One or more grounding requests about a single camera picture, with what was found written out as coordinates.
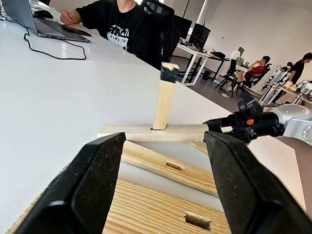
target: smartphone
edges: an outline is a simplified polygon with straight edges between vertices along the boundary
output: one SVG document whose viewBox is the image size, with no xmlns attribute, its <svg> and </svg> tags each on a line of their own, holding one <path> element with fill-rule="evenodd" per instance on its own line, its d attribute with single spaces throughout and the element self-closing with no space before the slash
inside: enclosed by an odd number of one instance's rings
<svg viewBox="0 0 312 234">
<path fill-rule="evenodd" d="M 69 27 L 65 24 L 62 24 L 62 28 L 68 32 L 71 32 L 71 33 L 77 33 L 79 35 L 83 35 L 83 36 L 87 36 L 87 37 L 91 37 L 91 34 L 85 32 L 85 31 L 82 31 L 82 30 L 79 30 L 79 29 L 76 29 L 76 28 L 73 28 L 73 27 Z"/>
</svg>

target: office chair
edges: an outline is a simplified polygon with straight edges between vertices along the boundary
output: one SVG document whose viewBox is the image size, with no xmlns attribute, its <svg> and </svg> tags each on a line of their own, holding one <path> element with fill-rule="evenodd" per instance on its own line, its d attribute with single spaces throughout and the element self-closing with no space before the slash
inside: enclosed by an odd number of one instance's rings
<svg viewBox="0 0 312 234">
<path fill-rule="evenodd" d="M 248 81 L 243 81 L 241 89 L 244 90 L 245 87 L 251 88 L 255 86 L 256 84 L 258 84 L 258 82 L 271 70 L 270 68 L 271 65 L 272 65 L 271 63 L 267 64 L 262 74 L 251 76 Z"/>
<path fill-rule="evenodd" d="M 160 70 L 161 63 L 169 62 L 179 42 L 178 32 L 171 24 L 175 11 L 157 0 L 143 0 L 141 7 L 151 24 L 147 62 Z"/>
<path fill-rule="evenodd" d="M 234 95 L 234 88 L 236 85 L 238 85 L 239 83 L 237 82 L 237 76 L 235 75 L 235 72 L 237 72 L 236 70 L 236 60 L 232 59 L 231 60 L 231 65 L 229 70 L 227 71 L 226 75 L 224 76 L 224 80 L 221 81 L 221 83 L 219 83 L 214 89 L 218 88 L 222 89 L 222 87 L 229 82 L 232 82 L 232 95 L 231 97 L 233 98 Z"/>
<path fill-rule="evenodd" d="M 42 3 L 49 5 L 51 0 L 40 0 Z"/>
</svg>

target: red shirt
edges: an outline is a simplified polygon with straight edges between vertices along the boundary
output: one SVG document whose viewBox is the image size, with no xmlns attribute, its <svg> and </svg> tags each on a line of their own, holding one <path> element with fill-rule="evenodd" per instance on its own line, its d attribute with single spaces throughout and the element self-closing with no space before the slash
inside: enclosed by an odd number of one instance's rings
<svg viewBox="0 0 312 234">
<path fill-rule="evenodd" d="M 265 71 L 265 66 L 253 67 L 253 69 L 250 72 L 247 72 L 245 74 L 245 79 L 249 80 L 251 76 L 260 75 L 264 73 L 264 71 Z"/>
</svg>

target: wooden plank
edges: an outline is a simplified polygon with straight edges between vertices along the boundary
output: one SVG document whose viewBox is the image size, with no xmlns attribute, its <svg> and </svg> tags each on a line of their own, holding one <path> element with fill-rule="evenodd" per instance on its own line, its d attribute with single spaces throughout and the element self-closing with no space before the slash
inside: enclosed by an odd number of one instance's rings
<svg viewBox="0 0 312 234">
<path fill-rule="evenodd" d="M 187 187 L 218 197 L 212 173 L 143 146 L 125 141 L 121 160 Z"/>
<path fill-rule="evenodd" d="M 193 146 L 195 149 L 198 149 L 199 151 L 203 152 L 204 154 L 208 155 L 208 150 L 206 143 L 203 141 L 197 141 L 197 142 L 189 142 L 191 146 Z"/>
<path fill-rule="evenodd" d="M 207 130 L 206 124 L 167 124 L 166 130 L 152 130 L 149 124 L 109 124 L 104 125 L 97 136 L 103 137 L 113 133 L 125 132 L 127 140 L 130 141 L 201 142 Z"/>
<path fill-rule="evenodd" d="M 175 83 L 168 81 L 160 81 L 158 90 L 157 106 L 153 123 L 154 130 L 165 130 L 167 120 L 172 103 L 172 98 L 175 92 Z"/>
<path fill-rule="evenodd" d="M 211 231 L 185 221 L 211 220 Z M 229 234 L 224 213 L 125 180 L 118 180 L 104 234 Z"/>
</svg>

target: computer mouse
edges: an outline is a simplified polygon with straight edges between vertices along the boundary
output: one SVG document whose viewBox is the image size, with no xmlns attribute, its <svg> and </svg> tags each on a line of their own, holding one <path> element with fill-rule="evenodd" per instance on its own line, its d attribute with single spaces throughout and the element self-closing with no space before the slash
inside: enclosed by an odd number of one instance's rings
<svg viewBox="0 0 312 234">
<path fill-rule="evenodd" d="M 39 17 L 39 18 L 43 17 L 43 18 L 53 19 L 53 15 L 50 12 L 45 11 L 45 10 L 35 11 L 34 16 Z"/>
</svg>

